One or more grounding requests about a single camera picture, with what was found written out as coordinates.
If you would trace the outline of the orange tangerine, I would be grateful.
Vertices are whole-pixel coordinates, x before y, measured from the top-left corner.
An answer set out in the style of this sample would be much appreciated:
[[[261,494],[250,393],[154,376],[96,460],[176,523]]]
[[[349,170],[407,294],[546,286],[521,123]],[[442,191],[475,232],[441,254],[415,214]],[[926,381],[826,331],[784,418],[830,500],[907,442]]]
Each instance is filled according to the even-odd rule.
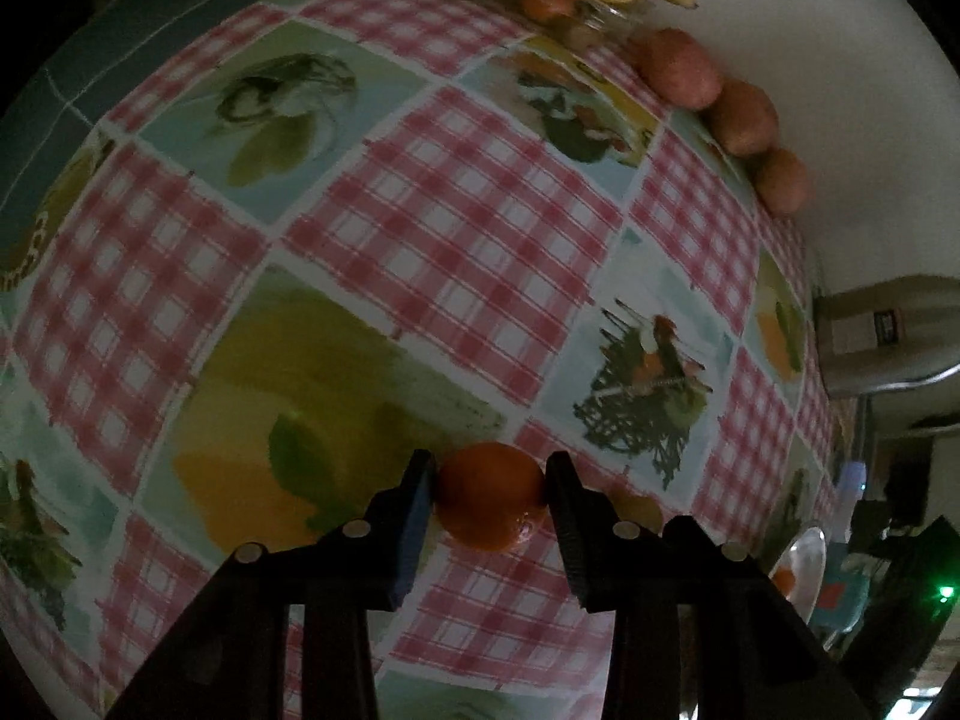
[[[778,592],[781,593],[784,598],[788,598],[796,588],[796,574],[794,574],[789,567],[778,567],[771,574],[771,582],[773,582],[773,585],[775,585]]]
[[[501,442],[455,450],[439,462],[434,511],[457,543],[504,553],[527,541],[544,522],[544,470],[526,452]]]

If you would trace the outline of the large stainless steel plate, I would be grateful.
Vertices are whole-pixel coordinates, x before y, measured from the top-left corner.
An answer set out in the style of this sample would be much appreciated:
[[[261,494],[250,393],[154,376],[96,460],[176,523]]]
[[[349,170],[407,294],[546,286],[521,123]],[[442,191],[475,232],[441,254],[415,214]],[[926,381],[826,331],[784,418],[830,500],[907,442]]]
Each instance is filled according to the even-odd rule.
[[[793,605],[800,619],[809,624],[822,590],[827,569],[827,535],[820,525],[809,525],[791,539],[770,569],[786,566],[796,574],[796,588],[786,600]]]

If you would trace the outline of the teal plastic container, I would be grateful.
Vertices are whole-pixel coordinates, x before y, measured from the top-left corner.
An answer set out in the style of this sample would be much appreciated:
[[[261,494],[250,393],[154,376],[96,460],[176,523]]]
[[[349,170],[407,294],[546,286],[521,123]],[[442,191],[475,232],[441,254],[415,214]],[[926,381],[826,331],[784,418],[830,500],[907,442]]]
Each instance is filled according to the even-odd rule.
[[[851,632],[874,596],[874,582],[864,574],[832,575],[823,580],[811,626],[830,634]]]

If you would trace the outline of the white power strip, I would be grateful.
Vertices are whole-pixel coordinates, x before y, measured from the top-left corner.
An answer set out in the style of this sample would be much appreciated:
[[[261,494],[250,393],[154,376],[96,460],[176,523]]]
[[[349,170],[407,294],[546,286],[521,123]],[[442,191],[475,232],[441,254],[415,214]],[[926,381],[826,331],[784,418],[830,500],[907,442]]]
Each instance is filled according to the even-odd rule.
[[[836,490],[839,499],[857,502],[862,499],[867,484],[867,465],[862,460],[846,460],[839,470]]]

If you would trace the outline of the checkered fruit print tablecloth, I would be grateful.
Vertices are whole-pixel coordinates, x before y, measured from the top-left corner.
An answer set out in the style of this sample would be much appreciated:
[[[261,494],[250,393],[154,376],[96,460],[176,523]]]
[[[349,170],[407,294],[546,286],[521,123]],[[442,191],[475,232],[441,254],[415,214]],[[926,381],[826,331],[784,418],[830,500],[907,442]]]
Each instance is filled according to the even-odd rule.
[[[613,50],[480,0],[119,0],[2,119],[3,631],[103,717],[229,551],[420,447],[826,514],[800,254]]]

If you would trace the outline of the stainless steel thermos kettle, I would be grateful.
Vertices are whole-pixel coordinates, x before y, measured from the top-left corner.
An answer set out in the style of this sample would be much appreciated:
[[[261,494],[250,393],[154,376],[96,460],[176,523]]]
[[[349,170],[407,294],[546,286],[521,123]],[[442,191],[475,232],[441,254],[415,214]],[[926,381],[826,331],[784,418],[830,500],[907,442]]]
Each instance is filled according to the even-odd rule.
[[[905,392],[958,372],[958,281],[908,275],[814,299],[828,397]]]

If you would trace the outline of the right red apple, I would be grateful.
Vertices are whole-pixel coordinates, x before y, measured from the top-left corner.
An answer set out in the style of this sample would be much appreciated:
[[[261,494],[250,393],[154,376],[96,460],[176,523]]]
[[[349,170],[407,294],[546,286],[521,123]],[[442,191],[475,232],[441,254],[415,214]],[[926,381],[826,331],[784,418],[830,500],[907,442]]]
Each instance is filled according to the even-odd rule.
[[[786,148],[766,151],[755,167],[755,192],[771,215],[791,216],[812,195],[809,169],[796,153]]]

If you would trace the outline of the red apple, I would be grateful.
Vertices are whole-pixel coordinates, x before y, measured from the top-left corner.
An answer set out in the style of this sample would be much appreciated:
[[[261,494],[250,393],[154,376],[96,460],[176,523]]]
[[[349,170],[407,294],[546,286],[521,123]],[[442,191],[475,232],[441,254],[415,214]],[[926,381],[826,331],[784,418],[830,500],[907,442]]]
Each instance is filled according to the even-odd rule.
[[[763,89],[731,78],[708,110],[708,128],[727,153],[750,158],[776,145],[779,117]]]
[[[812,195],[809,169],[796,153],[786,148],[766,151],[755,167],[755,192],[771,215],[791,216]]]
[[[718,64],[681,29],[659,29],[641,37],[635,46],[635,68],[654,93],[682,109],[706,109],[722,91]]]

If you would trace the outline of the middle red apple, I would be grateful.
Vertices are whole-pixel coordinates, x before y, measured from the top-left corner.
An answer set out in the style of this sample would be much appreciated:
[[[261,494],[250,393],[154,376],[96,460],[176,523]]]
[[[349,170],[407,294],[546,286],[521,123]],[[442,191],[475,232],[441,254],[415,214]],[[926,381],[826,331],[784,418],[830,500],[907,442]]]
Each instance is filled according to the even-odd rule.
[[[750,158],[776,145],[779,117],[763,89],[731,78],[708,110],[708,128],[727,153]]]

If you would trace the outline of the left red apple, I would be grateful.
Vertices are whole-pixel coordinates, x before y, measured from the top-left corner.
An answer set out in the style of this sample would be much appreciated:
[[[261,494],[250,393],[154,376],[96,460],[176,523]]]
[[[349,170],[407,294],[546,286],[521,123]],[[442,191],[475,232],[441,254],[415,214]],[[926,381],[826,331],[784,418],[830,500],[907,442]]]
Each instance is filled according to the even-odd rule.
[[[641,37],[635,46],[635,68],[654,93],[682,109],[706,109],[722,91],[718,64],[681,29],[659,29]]]

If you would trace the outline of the clear glass fruit bowl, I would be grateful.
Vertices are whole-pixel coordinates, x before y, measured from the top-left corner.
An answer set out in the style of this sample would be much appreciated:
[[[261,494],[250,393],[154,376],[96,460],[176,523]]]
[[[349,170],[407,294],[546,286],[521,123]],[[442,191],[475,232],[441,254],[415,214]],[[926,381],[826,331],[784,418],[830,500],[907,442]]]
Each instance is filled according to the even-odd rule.
[[[596,0],[485,0],[498,10],[519,16],[529,25],[574,52],[601,44],[623,44],[643,26],[651,0],[607,5]]]

